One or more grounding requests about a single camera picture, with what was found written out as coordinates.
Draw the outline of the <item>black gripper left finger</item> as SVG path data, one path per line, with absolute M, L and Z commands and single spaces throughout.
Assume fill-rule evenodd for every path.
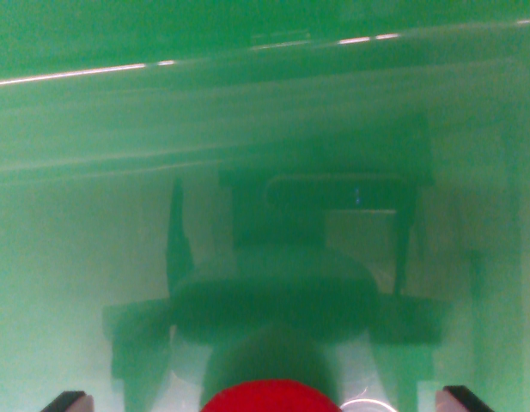
M 85 391 L 63 391 L 41 412 L 94 412 L 94 399 Z

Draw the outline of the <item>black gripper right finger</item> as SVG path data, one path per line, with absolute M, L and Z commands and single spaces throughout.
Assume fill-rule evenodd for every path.
M 436 392 L 436 412 L 491 412 L 491 407 L 464 385 L 447 385 Z

